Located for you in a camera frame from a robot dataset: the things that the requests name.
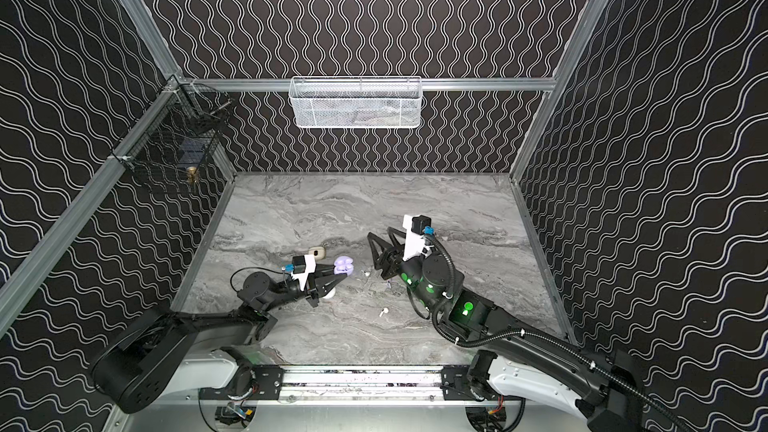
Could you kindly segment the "beige earbud charging case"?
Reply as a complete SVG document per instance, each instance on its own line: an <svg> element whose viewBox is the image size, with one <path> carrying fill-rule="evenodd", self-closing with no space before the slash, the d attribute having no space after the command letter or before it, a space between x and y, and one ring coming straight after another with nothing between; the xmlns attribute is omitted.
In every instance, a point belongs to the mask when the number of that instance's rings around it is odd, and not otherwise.
<svg viewBox="0 0 768 432"><path fill-rule="evenodd" d="M323 246L311 247L308 251L316 260L323 260L326 257L326 249Z"/></svg>

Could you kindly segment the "purple round charging case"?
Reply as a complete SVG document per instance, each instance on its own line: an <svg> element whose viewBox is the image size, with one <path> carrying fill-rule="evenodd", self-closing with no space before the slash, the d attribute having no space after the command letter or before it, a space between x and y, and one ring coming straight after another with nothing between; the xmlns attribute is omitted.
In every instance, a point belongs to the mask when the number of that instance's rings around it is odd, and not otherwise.
<svg viewBox="0 0 768 432"><path fill-rule="evenodd" d="M354 260L348 256L339 256L334 260L334 273L350 275L354 272Z"/></svg>

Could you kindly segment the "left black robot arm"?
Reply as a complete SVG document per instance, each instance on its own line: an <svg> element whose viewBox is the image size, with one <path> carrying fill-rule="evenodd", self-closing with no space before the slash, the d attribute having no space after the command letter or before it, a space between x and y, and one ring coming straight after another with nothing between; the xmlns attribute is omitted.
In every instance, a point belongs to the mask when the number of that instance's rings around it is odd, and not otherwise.
<svg viewBox="0 0 768 432"><path fill-rule="evenodd" d="M241 347L267 337L277 323L273 310L297 301L316 307L348 275L304 256L281 272L246 271L235 290L241 303L229 312L194 314L165 306L145 311L92 361L95 389L127 414L192 389L216 390L235 401L252 396L259 384Z"/></svg>

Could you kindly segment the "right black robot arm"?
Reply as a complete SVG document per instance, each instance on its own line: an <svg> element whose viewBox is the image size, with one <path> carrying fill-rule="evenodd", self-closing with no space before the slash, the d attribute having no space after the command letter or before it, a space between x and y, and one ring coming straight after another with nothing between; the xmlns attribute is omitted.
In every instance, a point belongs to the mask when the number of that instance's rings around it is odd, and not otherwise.
<svg viewBox="0 0 768 432"><path fill-rule="evenodd" d="M425 249L406 255L405 233L389 229L367 240L375 270L399 279L414 311L456 347L475 352L467 372L470 396L532 400L570 413L591 431L642 431L650 408L676 431L688 425L641 385L624 352L590 352L515 317L463 284L464 276L434 236Z"/></svg>

